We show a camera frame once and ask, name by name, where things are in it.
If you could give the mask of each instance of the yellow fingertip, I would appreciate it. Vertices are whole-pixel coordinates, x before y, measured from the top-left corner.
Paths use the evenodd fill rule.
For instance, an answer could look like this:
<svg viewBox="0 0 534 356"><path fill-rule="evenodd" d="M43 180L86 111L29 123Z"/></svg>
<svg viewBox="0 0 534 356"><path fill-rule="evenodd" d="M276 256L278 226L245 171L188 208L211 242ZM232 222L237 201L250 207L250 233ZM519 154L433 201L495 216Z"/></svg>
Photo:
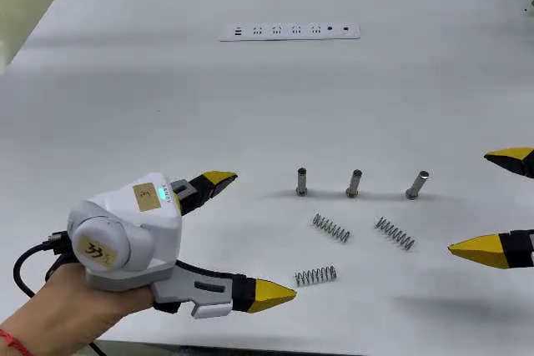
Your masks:
<svg viewBox="0 0 534 356"><path fill-rule="evenodd" d="M237 177L237 174L232 173L231 171L206 171L202 175L204 175L213 185L217 185L225 179Z"/></svg>
<svg viewBox="0 0 534 356"><path fill-rule="evenodd" d="M279 304L289 302L297 296L296 291L264 281L263 279L256 279L256 296L252 305L247 310L247 313L256 313L273 308Z"/></svg>
<svg viewBox="0 0 534 356"><path fill-rule="evenodd" d="M533 148L508 148L502 150L496 150L493 152L486 153L485 156L504 156L508 158L516 158L517 160L522 160L528 156Z"/></svg>
<svg viewBox="0 0 534 356"><path fill-rule="evenodd" d="M455 256L495 268L510 268L498 234L485 235L449 247Z"/></svg>

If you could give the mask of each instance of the finger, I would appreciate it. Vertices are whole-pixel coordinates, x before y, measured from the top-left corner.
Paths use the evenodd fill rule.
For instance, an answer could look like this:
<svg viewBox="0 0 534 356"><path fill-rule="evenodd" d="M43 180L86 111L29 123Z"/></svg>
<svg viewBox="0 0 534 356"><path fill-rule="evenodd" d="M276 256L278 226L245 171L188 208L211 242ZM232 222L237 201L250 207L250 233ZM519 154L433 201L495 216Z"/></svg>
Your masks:
<svg viewBox="0 0 534 356"><path fill-rule="evenodd" d="M154 295L150 287L130 289L122 292L117 298L118 307L124 315L146 310L154 304Z"/></svg>

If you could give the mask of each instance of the red string bracelet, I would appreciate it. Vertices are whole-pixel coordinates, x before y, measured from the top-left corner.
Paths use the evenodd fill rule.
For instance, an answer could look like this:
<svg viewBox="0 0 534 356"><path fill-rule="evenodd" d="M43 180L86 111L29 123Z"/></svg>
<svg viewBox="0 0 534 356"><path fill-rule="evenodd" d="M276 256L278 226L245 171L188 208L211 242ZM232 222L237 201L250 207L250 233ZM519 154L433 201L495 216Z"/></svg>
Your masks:
<svg viewBox="0 0 534 356"><path fill-rule="evenodd" d="M6 339L8 348L15 348L22 356L33 356L32 353L26 349L22 342L14 338L12 335L6 333L3 329L0 329L0 337Z"/></svg>

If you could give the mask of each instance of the electrical outlet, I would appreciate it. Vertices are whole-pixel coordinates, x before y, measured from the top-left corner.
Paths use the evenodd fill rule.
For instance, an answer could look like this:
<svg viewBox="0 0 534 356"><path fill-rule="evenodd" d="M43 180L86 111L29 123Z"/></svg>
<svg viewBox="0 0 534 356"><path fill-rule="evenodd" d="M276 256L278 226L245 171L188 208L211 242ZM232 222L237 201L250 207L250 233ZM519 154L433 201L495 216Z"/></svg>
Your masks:
<svg viewBox="0 0 534 356"><path fill-rule="evenodd" d="M233 42L358 38L360 27L355 23L239 23L228 25L219 40Z"/></svg>

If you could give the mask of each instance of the green led light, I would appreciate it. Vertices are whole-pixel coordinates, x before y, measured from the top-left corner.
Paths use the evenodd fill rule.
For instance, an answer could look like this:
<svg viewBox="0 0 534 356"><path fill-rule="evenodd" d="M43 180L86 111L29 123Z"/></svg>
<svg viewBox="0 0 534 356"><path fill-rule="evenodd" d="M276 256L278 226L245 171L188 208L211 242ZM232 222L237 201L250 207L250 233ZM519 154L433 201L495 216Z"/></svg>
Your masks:
<svg viewBox="0 0 534 356"><path fill-rule="evenodd" d="M161 200L165 200L167 196L165 196L165 190L163 187L158 188L158 195L161 198Z"/></svg>

